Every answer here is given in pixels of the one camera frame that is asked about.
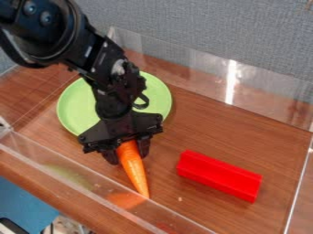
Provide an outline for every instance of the wooden table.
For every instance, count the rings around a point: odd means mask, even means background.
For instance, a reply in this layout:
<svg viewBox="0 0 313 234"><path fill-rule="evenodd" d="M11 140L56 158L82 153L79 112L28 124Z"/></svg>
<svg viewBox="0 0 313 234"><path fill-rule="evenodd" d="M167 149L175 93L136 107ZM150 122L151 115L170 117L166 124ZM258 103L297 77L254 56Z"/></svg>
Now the wooden table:
<svg viewBox="0 0 313 234"><path fill-rule="evenodd" d="M154 137L150 156L144 159L151 199L218 233L281 233L312 133L206 97L206 91L210 95L214 93L215 98L225 96L225 85L217 86L214 76L132 51L128 51L128 57L142 70L175 84L169 85L174 108L163 124L165 133ZM58 121L58 98L76 78L63 66L43 70L15 68L0 83L1 115L15 123L16 132L132 188L119 166L110 165L99 154L82 153L76 137ZM194 87L202 95L189 91ZM310 105L250 87L238 86L237 90L251 93L246 100L245 96L242 99L237 96L237 101L247 108L262 106L265 112L266 103L276 98L281 103L281 110L272 113L277 119L294 123L296 116L298 127L306 128L310 124ZM253 205L177 176L179 154L186 149L264 175L261 193ZM0 153L0 169L1 176L98 233L147 233L134 222L5 152ZM312 212L313 200L308 194L304 202L304 213L294 217L292 233L300 233L298 230L309 233L309 217L301 215Z"/></svg>

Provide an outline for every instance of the red rectangular block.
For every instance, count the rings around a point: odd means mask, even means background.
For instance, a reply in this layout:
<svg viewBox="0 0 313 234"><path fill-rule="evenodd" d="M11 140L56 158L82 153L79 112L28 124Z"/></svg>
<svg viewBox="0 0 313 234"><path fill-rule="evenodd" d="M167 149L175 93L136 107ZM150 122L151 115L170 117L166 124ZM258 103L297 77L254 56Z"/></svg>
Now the red rectangular block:
<svg viewBox="0 0 313 234"><path fill-rule="evenodd" d="M249 202L258 196L262 176L190 150L181 154L178 174Z"/></svg>

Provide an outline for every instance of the green plate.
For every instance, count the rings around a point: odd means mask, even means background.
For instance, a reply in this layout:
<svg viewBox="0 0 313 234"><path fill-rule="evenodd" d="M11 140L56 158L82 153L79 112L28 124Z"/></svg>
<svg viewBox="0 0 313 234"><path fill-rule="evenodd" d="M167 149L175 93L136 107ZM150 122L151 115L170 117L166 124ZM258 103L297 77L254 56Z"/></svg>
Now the green plate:
<svg viewBox="0 0 313 234"><path fill-rule="evenodd" d="M150 98L150 106L144 110L134 110L159 113L165 119L173 103L170 90L157 77L146 72L140 72L140 75L147 79L148 88L143 94ZM143 101L136 99L135 103L140 104ZM74 135L80 135L99 122L94 106L92 89L84 79L79 79L66 88L56 107L59 120Z"/></svg>

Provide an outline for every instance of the toy carrot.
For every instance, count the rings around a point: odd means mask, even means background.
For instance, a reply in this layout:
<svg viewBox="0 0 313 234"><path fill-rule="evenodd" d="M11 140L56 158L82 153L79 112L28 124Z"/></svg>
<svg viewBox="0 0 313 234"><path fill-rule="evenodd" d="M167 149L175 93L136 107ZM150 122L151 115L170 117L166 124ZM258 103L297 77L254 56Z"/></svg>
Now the toy carrot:
<svg viewBox="0 0 313 234"><path fill-rule="evenodd" d="M146 172L135 140L120 145L120 147L118 148L118 157L120 159L122 167L132 181L136 191L144 197L150 197Z"/></svg>

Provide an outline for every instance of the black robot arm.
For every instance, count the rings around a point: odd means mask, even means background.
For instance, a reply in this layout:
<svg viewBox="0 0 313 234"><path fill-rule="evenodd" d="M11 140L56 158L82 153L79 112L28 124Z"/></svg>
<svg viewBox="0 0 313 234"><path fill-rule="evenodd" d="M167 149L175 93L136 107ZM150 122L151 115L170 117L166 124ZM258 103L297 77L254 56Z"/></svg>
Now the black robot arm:
<svg viewBox="0 0 313 234"><path fill-rule="evenodd" d="M28 68L64 63L91 85L99 123L78 140L118 164L116 148L136 140L142 157L163 116L132 111L146 80L122 48L92 27L72 0L0 0L0 45Z"/></svg>

